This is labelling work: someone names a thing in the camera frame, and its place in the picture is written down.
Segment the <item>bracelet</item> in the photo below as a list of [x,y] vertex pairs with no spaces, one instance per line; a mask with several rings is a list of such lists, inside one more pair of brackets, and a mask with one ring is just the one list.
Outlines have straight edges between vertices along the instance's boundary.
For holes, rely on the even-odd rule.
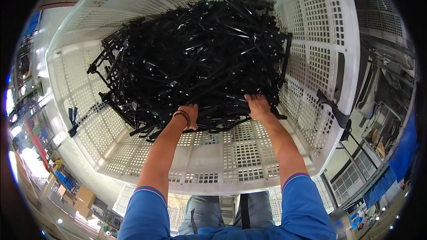
[[190,124],[191,124],[191,120],[189,118],[188,113],[186,113],[184,110],[177,110],[173,114],[172,118],[175,117],[176,115],[183,115],[184,118],[187,120],[187,127],[185,127],[185,129],[184,129],[184,130],[186,130],[190,126]]

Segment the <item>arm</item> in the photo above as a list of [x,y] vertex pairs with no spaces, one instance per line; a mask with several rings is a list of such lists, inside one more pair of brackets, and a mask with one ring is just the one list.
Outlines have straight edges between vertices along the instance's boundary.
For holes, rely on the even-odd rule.
[[307,173],[304,159],[298,152],[298,149],[285,128],[280,124],[276,117],[271,113],[270,106],[264,95],[245,94],[251,109],[252,119],[259,120],[264,125],[270,136],[274,149],[274,155],[280,167],[280,185],[283,188],[286,180],[295,173]]
[[359,216],[359,214],[357,214],[356,216],[354,216],[354,218],[351,220],[351,222],[354,222],[354,220]]
[[[184,110],[191,120],[189,128],[197,130],[196,120],[199,106],[190,104],[189,106],[180,106],[178,110]],[[151,186],[159,190],[166,199],[169,190],[169,170],[172,166],[173,156],[176,145],[182,131],[187,127],[187,120],[183,115],[176,115],[157,137],[147,156],[144,166],[141,170],[141,176],[137,187]]]

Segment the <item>pile of black metal parts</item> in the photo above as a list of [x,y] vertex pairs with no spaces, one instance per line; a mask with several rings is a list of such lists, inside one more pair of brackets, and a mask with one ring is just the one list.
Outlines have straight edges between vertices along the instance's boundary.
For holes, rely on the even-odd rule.
[[[195,103],[198,131],[228,131],[250,119],[245,93],[264,94],[275,116],[286,119],[276,106],[292,34],[276,27],[272,3],[188,5],[123,26],[102,40],[104,50],[88,69],[110,88],[99,95],[135,129],[131,135],[153,142],[178,106]],[[109,66],[101,66],[105,60]]]

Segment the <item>jeans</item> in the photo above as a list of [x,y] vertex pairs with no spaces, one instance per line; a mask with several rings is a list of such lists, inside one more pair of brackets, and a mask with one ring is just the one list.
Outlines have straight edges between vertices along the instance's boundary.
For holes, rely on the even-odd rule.
[[[191,196],[187,202],[185,220],[178,230],[180,235],[193,233],[193,228],[191,227],[191,211],[193,209],[193,217],[197,228],[213,227],[219,229],[225,227],[221,216],[219,196]],[[248,210],[251,228],[275,225],[271,211],[269,191],[249,194]],[[239,210],[233,224],[233,226],[238,228],[242,228],[242,216],[240,212],[239,205]]]

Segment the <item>white plastic crate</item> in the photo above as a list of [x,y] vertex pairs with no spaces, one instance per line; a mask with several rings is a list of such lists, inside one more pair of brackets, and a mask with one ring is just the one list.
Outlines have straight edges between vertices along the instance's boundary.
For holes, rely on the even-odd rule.
[[[199,0],[80,0],[55,34],[46,55],[52,92],[62,122],[72,128],[68,107],[79,108],[81,126],[72,139],[101,173],[136,183],[151,147],[108,106],[98,92],[107,87],[87,75],[101,51],[99,40],[122,23]],[[317,103],[321,89],[339,94],[338,108],[350,114],[357,84],[360,44],[353,0],[275,0],[281,30],[293,33],[287,83],[280,93],[282,121],[304,157],[311,176],[323,172],[343,129],[328,105]],[[345,59],[341,89],[335,93],[339,53]],[[270,139],[255,120],[215,135],[192,133],[178,143],[169,175],[170,190],[187,194],[237,194],[279,184]]]

